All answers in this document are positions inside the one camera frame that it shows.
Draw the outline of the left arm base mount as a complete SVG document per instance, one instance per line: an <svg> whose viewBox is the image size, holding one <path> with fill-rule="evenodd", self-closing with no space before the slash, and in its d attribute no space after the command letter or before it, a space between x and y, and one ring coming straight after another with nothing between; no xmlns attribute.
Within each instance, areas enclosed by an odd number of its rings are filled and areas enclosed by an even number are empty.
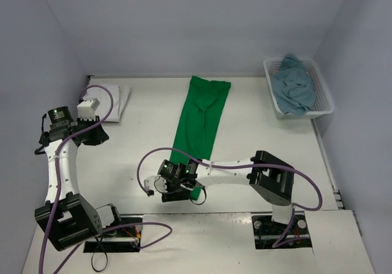
<svg viewBox="0 0 392 274"><path fill-rule="evenodd" d="M138 253L140 251L141 226L125 227L103 234L101 245L92 238L83 245L84 253Z"/></svg>

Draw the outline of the white t shirt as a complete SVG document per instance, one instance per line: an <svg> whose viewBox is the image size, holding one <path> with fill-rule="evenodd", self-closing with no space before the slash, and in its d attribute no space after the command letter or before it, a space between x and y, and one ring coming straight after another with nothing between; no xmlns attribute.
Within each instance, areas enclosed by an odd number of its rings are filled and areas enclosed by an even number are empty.
<svg viewBox="0 0 392 274"><path fill-rule="evenodd" d="M113 109L110 112L107 122L118 123L120 122L122 112L124 107L126 106L129 94L131 93L132 88L130 86L121 86L116 84L99 84L103 86L113 97ZM106 91L99 87L93 87L87 89L84 96L84 100L87 99L97 99L99 101L99 105L96 110L96 115L102 119L108 112L110 108L110 97Z"/></svg>

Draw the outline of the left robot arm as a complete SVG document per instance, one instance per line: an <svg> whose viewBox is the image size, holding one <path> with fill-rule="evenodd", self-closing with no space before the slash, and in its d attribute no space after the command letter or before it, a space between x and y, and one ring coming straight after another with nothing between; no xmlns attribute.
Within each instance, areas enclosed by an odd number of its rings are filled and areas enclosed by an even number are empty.
<svg viewBox="0 0 392 274"><path fill-rule="evenodd" d="M97 146L109 139L96 114L98 101L90 99L77 106L72 118L69 108L48 111L48 131L42 130L40 147L34 152L48 160L48 191L45 203L35 210L35 219L48 239L62 251L105 233L115 237L123 225L117 208L110 204L110 215L101 220L96 210L81 194L77 182L76 159L80 145Z"/></svg>

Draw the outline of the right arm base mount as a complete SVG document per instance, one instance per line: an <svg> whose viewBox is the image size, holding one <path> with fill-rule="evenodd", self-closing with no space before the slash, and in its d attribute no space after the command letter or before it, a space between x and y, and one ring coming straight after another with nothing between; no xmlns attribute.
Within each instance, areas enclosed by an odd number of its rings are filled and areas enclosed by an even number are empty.
<svg viewBox="0 0 392 274"><path fill-rule="evenodd" d="M273 244L282 235L286 224L276 223L271 215L254 215L251 217L254 233L255 249L273 249ZM279 242L295 239L287 242L277 249L311 248L312 242L304 213L297 213L286 236Z"/></svg>

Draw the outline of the green t shirt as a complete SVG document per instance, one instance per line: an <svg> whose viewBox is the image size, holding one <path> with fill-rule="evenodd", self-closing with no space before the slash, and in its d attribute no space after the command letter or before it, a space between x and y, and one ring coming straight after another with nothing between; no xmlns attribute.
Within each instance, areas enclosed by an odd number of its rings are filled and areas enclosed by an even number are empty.
<svg viewBox="0 0 392 274"><path fill-rule="evenodd" d="M173 148L198 159L211 158L230 88L230 82L191 78Z"/></svg>

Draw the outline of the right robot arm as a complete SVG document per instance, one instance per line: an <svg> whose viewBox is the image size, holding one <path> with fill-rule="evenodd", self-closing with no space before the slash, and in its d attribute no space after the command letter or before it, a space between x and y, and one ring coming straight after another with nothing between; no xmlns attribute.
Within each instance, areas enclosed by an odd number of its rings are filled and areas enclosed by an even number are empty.
<svg viewBox="0 0 392 274"><path fill-rule="evenodd" d="M250 159L229 162L193 160L175 164L164 160L157 173L163 202L180 200L200 188L206 192L211 185L249 185L272 206L271 225L278 232L285 232L293 225L292 190L293 167L266 151L257 151Z"/></svg>

